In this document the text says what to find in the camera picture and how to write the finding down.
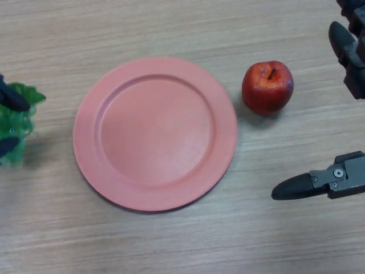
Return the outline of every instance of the apple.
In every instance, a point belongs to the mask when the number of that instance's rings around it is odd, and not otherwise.
[[[294,90],[293,76],[279,61],[253,64],[242,82],[242,98],[253,112],[270,116],[289,102]]]

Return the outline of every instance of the plate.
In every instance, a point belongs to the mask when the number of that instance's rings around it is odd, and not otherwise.
[[[222,85],[170,57],[128,62],[98,81],[74,124],[74,153],[102,196],[166,211],[207,193],[229,167],[237,119]]]

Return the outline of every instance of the green plant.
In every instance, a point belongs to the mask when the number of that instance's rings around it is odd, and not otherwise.
[[[37,112],[36,105],[46,100],[46,97],[37,91],[34,86],[22,83],[10,83],[9,86],[20,93],[29,103],[29,111],[16,112],[0,105],[0,139],[16,136],[20,143],[7,155],[0,158],[0,164],[12,166],[22,162],[26,146],[26,137],[33,132],[34,123],[31,118]]]

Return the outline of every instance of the wooden table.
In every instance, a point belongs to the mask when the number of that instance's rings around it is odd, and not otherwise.
[[[0,170],[0,273],[364,273],[365,198],[270,197],[279,182],[365,150],[365,103],[342,83],[328,40],[335,0],[2,0],[1,72],[47,95],[25,165]],[[228,172],[182,210],[117,208],[83,180],[72,151],[90,87],[125,61],[170,55],[226,88],[239,139]],[[295,91],[277,119],[242,106],[248,67],[276,59]]]

